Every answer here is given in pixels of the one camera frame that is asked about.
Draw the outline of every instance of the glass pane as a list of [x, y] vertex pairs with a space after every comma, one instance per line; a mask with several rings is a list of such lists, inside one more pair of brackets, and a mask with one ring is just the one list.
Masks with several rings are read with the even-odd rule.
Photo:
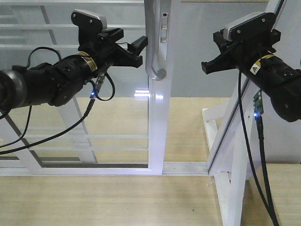
[[98, 163], [148, 163], [147, 150], [95, 152]]
[[[73, 9], [85, 9], [106, 16], [108, 27], [124, 28], [124, 38], [117, 43], [133, 42], [145, 35], [143, 4], [48, 4], [46, 6], [0, 7], [1, 24], [33, 24], [34, 29], [22, 27], [1, 30], [0, 54], [7, 56], [0, 62], [1, 69], [14, 65], [26, 65], [31, 50], [38, 46], [54, 45], [62, 57], [77, 53], [78, 27], [72, 25]], [[49, 24], [50, 29], [43, 28]], [[50, 51], [39, 50], [32, 55], [31, 66], [43, 62], [55, 64], [57, 56]], [[115, 98], [108, 102], [96, 101], [89, 116], [63, 137], [31, 147], [44, 163], [61, 161], [79, 162], [148, 162], [148, 98], [149, 81], [145, 62], [136, 69], [111, 67], [108, 70], [115, 86]], [[65, 130], [85, 112], [92, 87], [90, 84], [76, 95], [71, 106], [62, 108], [42, 104], [34, 106], [26, 141], [33, 143]], [[101, 97], [111, 95], [111, 85], [105, 80]], [[25, 129], [28, 107], [13, 109], [10, 113], [14, 124], [22, 133]]]
[[[82, 113], [88, 99], [78, 97]], [[109, 102], [96, 101], [85, 124], [90, 134], [148, 134], [148, 101], [135, 97], [115, 97]]]

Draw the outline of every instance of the white stand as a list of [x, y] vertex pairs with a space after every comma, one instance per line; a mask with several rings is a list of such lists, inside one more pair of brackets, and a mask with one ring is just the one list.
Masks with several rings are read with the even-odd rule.
[[[243, 97], [247, 134], [251, 136], [253, 119], [253, 96], [258, 91], [250, 83]], [[214, 176], [224, 226], [238, 226], [241, 221], [248, 155], [245, 137], [237, 105], [237, 88], [227, 103], [203, 109], [206, 138], [210, 150], [209, 175]], [[223, 118], [219, 129], [216, 119]]]

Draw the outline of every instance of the wooden floor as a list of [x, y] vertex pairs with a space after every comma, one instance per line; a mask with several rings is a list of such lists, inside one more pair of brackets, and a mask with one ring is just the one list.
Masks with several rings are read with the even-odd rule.
[[[201, 109], [224, 98], [172, 98], [165, 161], [205, 161]], [[301, 165], [269, 165], [282, 226], [301, 222]], [[0, 177], [0, 226], [221, 226], [210, 177]], [[270, 226], [251, 180], [242, 226]]]
[[220, 226], [209, 177], [1, 177], [1, 226]]

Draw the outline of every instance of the yellow label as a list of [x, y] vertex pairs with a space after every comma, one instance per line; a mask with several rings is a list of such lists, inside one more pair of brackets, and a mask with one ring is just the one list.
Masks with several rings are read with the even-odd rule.
[[250, 68], [250, 72], [252, 72], [253, 74], [257, 74], [257, 72], [259, 71], [259, 69], [261, 69], [261, 63], [260, 63], [260, 60], [262, 59], [268, 59], [268, 58], [271, 58], [273, 57], [274, 55], [273, 54], [268, 54], [268, 55], [265, 55], [263, 57], [261, 57], [260, 59], [258, 59], [254, 64], [253, 66]]
[[[77, 53], [77, 55], [88, 56], [89, 54], [84, 51], [80, 51]], [[93, 60], [93, 58], [91, 58], [91, 57], [82, 57], [82, 58], [89, 65], [91, 72], [94, 72], [97, 70], [97, 65], [96, 65], [95, 61]]]

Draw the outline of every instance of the cable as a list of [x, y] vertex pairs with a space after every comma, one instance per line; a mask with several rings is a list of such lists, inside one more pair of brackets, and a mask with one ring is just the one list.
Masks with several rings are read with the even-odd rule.
[[13, 145], [13, 144], [15, 144], [15, 143], [17, 143], [17, 142], [19, 142], [20, 140], [23, 139], [23, 137], [25, 136], [25, 134], [27, 132], [27, 129], [28, 129], [28, 125], [29, 125], [29, 120], [30, 120], [31, 113], [32, 113], [32, 106], [30, 106], [29, 110], [28, 110], [27, 121], [26, 121], [26, 125], [25, 125], [25, 129], [24, 129], [23, 134], [17, 140], [15, 140], [13, 142], [10, 142], [8, 144], [5, 144], [5, 145], [1, 145], [0, 148], [6, 147], [6, 146], [9, 146], [9, 145]]
[[39, 50], [39, 49], [46, 49], [46, 50], [53, 51], [53, 52], [55, 52], [55, 53], [57, 54], [58, 59], [59, 59], [59, 60], [62, 60], [61, 54], [60, 54], [57, 50], [55, 50], [54, 48], [41, 46], [41, 47], [35, 48], [35, 49], [29, 54], [28, 60], [27, 60], [27, 66], [26, 66], [26, 68], [29, 68], [30, 65], [31, 65], [31, 56], [32, 56], [32, 54], [33, 54], [35, 51]]
[[29, 145], [24, 145], [22, 147], [18, 147], [18, 148], [14, 148], [14, 149], [2, 151], [2, 152], [0, 152], [0, 154], [9, 154], [9, 153], [17, 152], [17, 151], [20, 151], [22, 149], [26, 149], [26, 148], [30, 148], [30, 147], [33, 147], [33, 146], [36, 146], [36, 145], [40, 145], [40, 144], [45, 143], [45, 142], [47, 142], [49, 140], [52, 140], [52, 139], [55, 139], [55, 138], [58, 138], [58, 137], [64, 135], [65, 133], [69, 132], [73, 128], [77, 127], [81, 122], [83, 122], [83, 120], [89, 115], [89, 113], [90, 113], [90, 111], [91, 111], [91, 109], [93, 107], [94, 102], [95, 102], [95, 99], [91, 99], [90, 102], [89, 102], [89, 104], [88, 104], [88, 106], [87, 106], [87, 109], [86, 109], [86, 112], [84, 113], [84, 115], [76, 123], [74, 123], [69, 128], [65, 129], [64, 131], [62, 131], [62, 132], [60, 132], [58, 134], [55, 134], [55, 135], [53, 135], [51, 137], [45, 138], [43, 140], [34, 142], [32, 144], [29, 144]]
[[8, 115], [8, 113], [10, 112], [10, 110], [11, 110], [11, 109], [6, 110], [6, 111], [0, 116], [0, 120], [1, 120], [1, 119], [4, 119], [4, 118]]
[[261, 186], [259, 184], [259, 180], [258, 180], [258, 177], [257, 177], [257, 174], [256, 174], [256, 170], [255, 170], [255, 167], [254, 167], [253, 158], [252, 158], [252, 154], [251, 154], [250, 143], [249, 143], [249, 138], [248, 138], [248, 134], [247, 134], [247, 131], [246, 131], [246, 123], [245, 123], [245, 119], [244, 119], [244, 111], [243, 111], [243, 106], [242, 106], [241, 74], [242, 74], [242, 71], [241, 71], [241, 69], [239, 69], [239, 74], [238, 74], [238, 104], [239, 104], [239, 111], [240, 111], [240, 117], [241, 117], [243, 132], [244, 132], [244, 136], [245, 136], [245, 140], [246, 140], [246, 147], [247, 147], [249, 162], [250, 162], [252, 174], [253, 174], [253, 177], [254, 177], [254, 180], [255, 180], [258, 192], [259, 192], [260, 197], [262, 199], [262, 202], [263, 202], [263, 204], [264, 204], [264, 206], [265, 206], [265, 208], [266, 208], [266, 210], [267, 210], [270, 218], [272, 219], [273, 224], [275, 226], [279, 226], [279, 223], [277, 221], [275, 221], [275, 219], [274, 219], [273, 211], [270, 209], [270, 206], [268, 205], [268, 203], [267, 203], [267, 201], [266, 201], [266, 199], [264, 197], [264, 194], [262, 192], [262, 189], [261, 189]]
[[259, 138], [259, 150], [260, 150], [260, 157], [261, 157], [263, 180], [264, 180], [264, 185], [265, 185], [265, 189], [266, 189], [268, 205], [269, 205], [270, 209], [272, 210], [272, 214], [273, 214], [272, 220], [274, 222], [274, 221], [277, 221], [277, 217], [276, 217], [272, 194], [271, 194], [271, 190], [270, 190], [270, 186], [269, 186], [268, 170], [267, 170], [267, 164], [266, 164], [266, 160], [265, 160], [262, 116], [259, 114], [257, 117], [255, 117], [255, 120], [256, 120], [258, 138]]
[[110, 77], [110, 75], [109, 75], [107, 72], [106, 72], [104, 75], [108, 78], [110, 84], [112, 85], [112, 95], [111, 95], [111, 97], [108, 98], [108, 99], [101, 99], [101, 98], [98, 96], [98, 92], [96, 91], [96, 85], [95, 85], [95, 82], [94, 82], [94, 81], [90, 80], [90, 81], [87, 81], [87, 82], [89, 82], [89, 83], [92, 84], [92, 86], [93, 86], [93, 91], [94, 91], [94, 94], [95, 94], [95, 97], [96, 97], [98, 100], [101, 100], [101, 101], [109, 101], [109, 100], [112, 100], [113, 97], [115, 96], [115, 90], [116, 90], [116, 89], [115, 89], [115, 84], [114, 84], [112, 78]]

